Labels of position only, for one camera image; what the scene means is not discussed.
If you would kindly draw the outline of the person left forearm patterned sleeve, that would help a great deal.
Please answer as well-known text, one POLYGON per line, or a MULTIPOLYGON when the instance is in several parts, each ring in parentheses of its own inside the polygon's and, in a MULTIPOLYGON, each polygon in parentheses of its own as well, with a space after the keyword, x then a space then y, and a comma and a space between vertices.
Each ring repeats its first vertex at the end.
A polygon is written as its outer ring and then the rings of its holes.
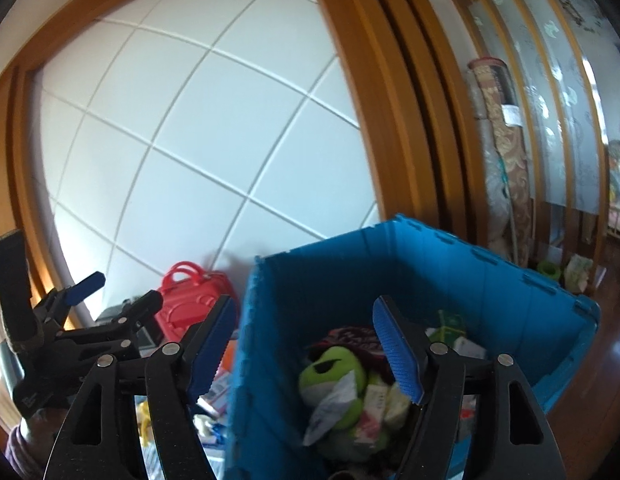
POLYGON ((8 435, 5 457, 22 480, 43 479, 44 467, 31 454, 19 426, 14 427, 8 435))

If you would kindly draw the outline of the person left hand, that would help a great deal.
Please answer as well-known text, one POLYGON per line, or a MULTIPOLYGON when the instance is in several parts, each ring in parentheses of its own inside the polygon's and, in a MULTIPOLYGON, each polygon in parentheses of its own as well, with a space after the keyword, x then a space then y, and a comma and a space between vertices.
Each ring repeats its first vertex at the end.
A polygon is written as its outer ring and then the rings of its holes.
POLYGON ((32 442, 54 439, 66 418, 66 408, 40 408, 19 425, 22 436, 32 442))

